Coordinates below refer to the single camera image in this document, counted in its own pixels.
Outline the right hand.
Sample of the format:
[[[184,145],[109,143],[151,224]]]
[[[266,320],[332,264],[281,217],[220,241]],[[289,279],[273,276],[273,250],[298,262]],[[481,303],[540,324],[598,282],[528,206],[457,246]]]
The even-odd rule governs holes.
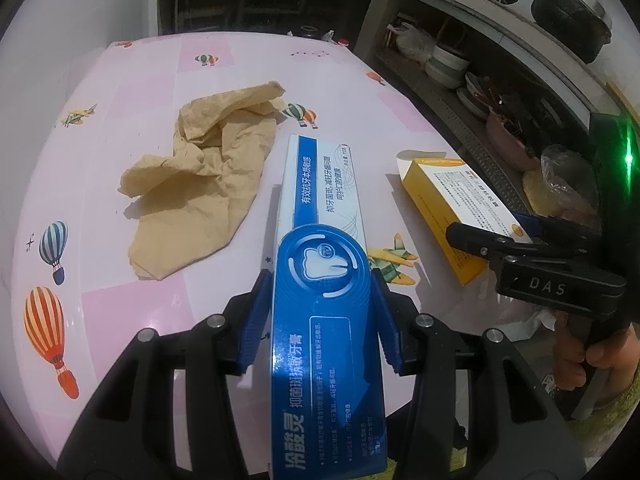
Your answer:
[[[634,326],[626,333],[618,334],[606,341],[585,348],[567,327],[568,314],[556,314],[553,349],[553,376],[555,385],[565,391],[572,391],[586,384],[585,363],[609,370],[608,382],[602,388],[599,400],[604,402],[616,398],[627,390],[634,381],[639,365],[639,339]]]

